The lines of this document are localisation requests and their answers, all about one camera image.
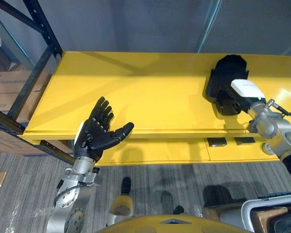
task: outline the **robotic hand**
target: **robotic hand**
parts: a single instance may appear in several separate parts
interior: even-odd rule
[[[75,138],[72,168],[67,168],[58,185],[54,210],[48,220],[48,233],[79,233],[82,230],[84,209],[91,196],[91,186],[99,185],[99,168],[94,167],[103,151],[123,141],[132,131],[128,123],[115,131],[108,131],[114,117],[109,102],[101,97],[89,118],[82,122]]]
[[[259,133],[267,140],[262,145],[264,152],[276,154],[291,174],[291,124],[284,116],[291,113],[280,107],[273,99],[266,102],[264,94],[247,80],[246,61],[238,55],[228,55],[218,61],[211,71],[206,87],[206,98],[216,104],[222,115],[248,113],[253,120],[248,130]]]

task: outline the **yellow surface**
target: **yellow surface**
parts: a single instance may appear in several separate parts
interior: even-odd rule
[[[100,96],[113,107],[112,129],[135,124],[130,138],[245,136],[247,114],[220,116],[202,97],[210,70],[224,56],[66,52],[22,137],[73,139]],[[291,111],[291,57],[242,57],[266,98]]]
[[[105,150],[98,166],[192,164],[209,161],[204,139],[128,139]]]
[[[255,138],[254,144],[237,146],[234,138],[227,138],[224,147],[210,147],[205,139],[209,158],[212,162],[252,162],[252,161],[279,161],[276,155],[265,154],[261,144],[265,142]]]
[[[98,166],[142,164],[195,164],[224,162],[279,161],[261,149],[264,141],[237,146],[234,138],[227,138],[224,147],[209,147],[205,139],[128,139],[105,150]]]

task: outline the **metal rack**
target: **metal rack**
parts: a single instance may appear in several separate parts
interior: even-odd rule
[[[30,144],[47,154],[65,161],[66,163],[73,164],[75,159],[72,156],[56,148],[51,143],[45,140],[41,140],[39,145],[33,145],[17,136],[24,133],[25,127],[16,122],[16,119],[22,110],[29,94],[31,93],[33,86],[35,85],[49,58],[53,55],[55,59],[58,59],[62,56],[63,53],[63,50],[60,47],[39,2],[37,0],[23,0],[23,2],[25,3],[25,6],[33,20],[3,0],[0,0],[0,9],[4,10],[8,14],[38,31],[48,46],[33,68],[30,76],[28,77],[16,100],[14,101],[10,111],[7,113],[7,115],[0,111],[0,130],[5,131],[9,135],[16,137],[17,139]]]

